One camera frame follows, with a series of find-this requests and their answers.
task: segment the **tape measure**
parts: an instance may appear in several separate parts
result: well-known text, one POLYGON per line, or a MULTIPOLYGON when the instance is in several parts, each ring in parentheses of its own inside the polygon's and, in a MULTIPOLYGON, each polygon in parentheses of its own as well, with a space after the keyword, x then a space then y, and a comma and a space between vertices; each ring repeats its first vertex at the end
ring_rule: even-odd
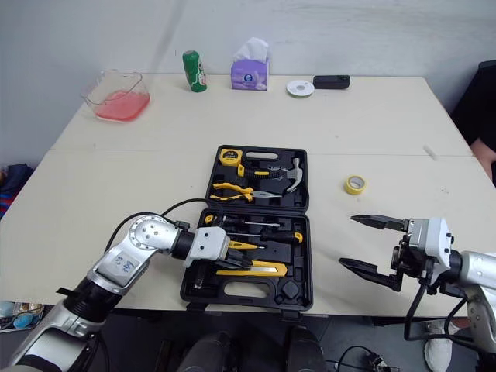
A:
POLYGON ((241 164, 242 150, 222 149, 220 150, 219 160, 226 167, 237 167, 241 164))
POLYGON ((350 195, 361 194, 366 186, 367 182, 360 176, 349 176, 344 183, 344 189, 350 195))

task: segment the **purple tissue box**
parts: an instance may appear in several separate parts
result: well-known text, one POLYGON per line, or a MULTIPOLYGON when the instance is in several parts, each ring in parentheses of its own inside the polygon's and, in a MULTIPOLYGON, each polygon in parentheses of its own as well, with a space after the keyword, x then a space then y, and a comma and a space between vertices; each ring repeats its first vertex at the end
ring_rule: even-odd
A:
POLYGON ((232 89, 266 91, 268 81, 268 58, 264 64, 258 60, 237 60, 231 66, 232 89))

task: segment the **gray floor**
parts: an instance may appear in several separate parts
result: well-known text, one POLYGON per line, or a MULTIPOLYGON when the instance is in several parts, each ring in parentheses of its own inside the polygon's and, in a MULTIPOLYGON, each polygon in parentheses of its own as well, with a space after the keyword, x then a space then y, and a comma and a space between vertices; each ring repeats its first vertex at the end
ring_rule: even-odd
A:
MULTIPOLYGON (((390 366, 400 367, 401 372, 428 371, 423 360, 424 343, 404 341, 402 325, 373 326, 369 319, 344 316, 305 316, 302 324, 320 340, 328 360, 338 360, 348 346, 357 344, 380 354, 390 366)), ((284 341, 291 326, 281 322, 277 314, 163 312, 155 319, 111 315, 103 333, 113 372, 154 371, 164 340, 171 341, 176 351, 186 350, 195 340, 219 330, 238 340, 242 353, 240 372, 273 372, 284 370, 284 341)), ((415 327, 417 332, 421 329, 420 325, 415 327)), ((0 335, 0 366, 5 366, 25 336, 24 331, 0 335)), ((354 350, 346 357, 346 363, 365 367, 362 358, 363 352, 354 350)), ((476 353, 455 345, 448 371, 471 371, 476 362, 476 353)), ((330 371, 334 370, 333 363, 328 366, 330 371)), ((91 370, 103 370, 100 353, 91 370)))

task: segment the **yellow-handled pliers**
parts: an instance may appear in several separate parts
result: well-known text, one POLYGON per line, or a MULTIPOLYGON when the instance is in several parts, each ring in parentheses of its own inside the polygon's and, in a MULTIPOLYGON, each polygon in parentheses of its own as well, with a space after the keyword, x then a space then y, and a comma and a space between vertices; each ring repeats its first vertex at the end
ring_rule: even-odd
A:
POLYGON ((241 186, 238 186, 237 184, 230 184, 229 182, 224 182, 222 184, 213 184, 212 187, 215 190, 220 190, 220 189, 228 189, 228 190, 234 190, 238 191, 238 195, 234 196, 217 196, 217 195, 210 195, 211 199, 215 200, 220 200, 221 202, 227 202, 229 200, 235 200, 235 199, 241 199, 245 198, 248 202, 251 202, 253 198, 282 198, 282 195, 279 194, 272 194, 271 192, 267 191, 256 191, 253 190, 252 188, 242 188, 241 186))

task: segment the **table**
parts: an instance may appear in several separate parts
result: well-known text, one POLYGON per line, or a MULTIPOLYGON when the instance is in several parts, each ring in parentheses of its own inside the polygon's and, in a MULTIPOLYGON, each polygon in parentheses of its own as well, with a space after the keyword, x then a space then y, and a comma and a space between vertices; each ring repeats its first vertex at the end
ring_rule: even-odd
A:
MULTIPOLYGON (((123 217, 204 196, 221 144, 308 151, 314 284, 308 313, 404 316, 415 295, 412 279, 396 293, 339 265, 340 257, 352 257, 389 271, 401 238, 351 215, 444 216, 456 249, 494 250, 492 183, 422 78, 354 77, 346 91, 306 99, 285 94, 294 78, 270 77, 270 90, 257 92, 232 91, 229 77, 209 76, 208 90, 195 94, 182 75, 146 75, 152 102, 128 124, 100 121, 82 105, 0 223, 1 297, 56 302, 55 291, 82 279, 123 217), (362 195, 343 191, 350 174, 367 179, 362 195)), ((184 206, 172 217, 195 224, 202 208, 184 206)), ((182 274, 181 262, 155 256, 119 307, 185 309, 182 274)), ((427 296, 418 314, 446 315, 455 302, 427 296)))

